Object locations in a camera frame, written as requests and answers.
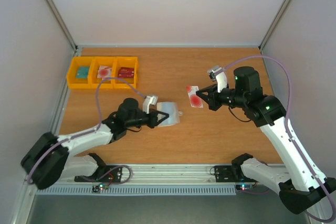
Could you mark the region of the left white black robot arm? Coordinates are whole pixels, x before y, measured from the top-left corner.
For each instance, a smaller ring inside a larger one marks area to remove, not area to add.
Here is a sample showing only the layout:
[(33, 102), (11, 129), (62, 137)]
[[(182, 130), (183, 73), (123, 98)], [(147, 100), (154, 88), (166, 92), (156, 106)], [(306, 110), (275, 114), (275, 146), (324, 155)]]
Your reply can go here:
[(111, 144), (134, 127), (153, 129), (170, 117), (167, 112), (150, 108), (150, 101), (144, 104), (145, 109), (141, 110), (136, 99), (126, 98), (117, 111), (92, 128), (68, 135), (44, 133), (20, 163), (27, 173), (26, 181), (38, 189), (46, 189), (59, 179), (76, 176), (89, 182), (104, 181), (111, 172), (106, 163), (97, 154), (83, 157), (79, 154)]

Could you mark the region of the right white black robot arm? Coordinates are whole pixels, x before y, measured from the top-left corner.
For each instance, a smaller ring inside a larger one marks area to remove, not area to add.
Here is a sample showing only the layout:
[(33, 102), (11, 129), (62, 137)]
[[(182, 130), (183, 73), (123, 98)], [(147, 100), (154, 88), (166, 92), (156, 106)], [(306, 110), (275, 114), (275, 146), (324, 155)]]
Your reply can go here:
[(327, 177), (299, 141), (282, 103), (265, 95), (259, 73), (253, 67), (234, 70), (235, 87), (229, 88), (224, 69), (208, 70), (213, 85), (197, 91), (197, 96), (217, 111), (222, 106), (240, 108), (245, 116), (270, 140), (286, 171), (272, 168), (250, 154), (232, 160), (231, 171), (237, 182), (246, 178), (260, 182), (275, 192), (293, 214), (300, 214), (335, 191), (335, 178)]

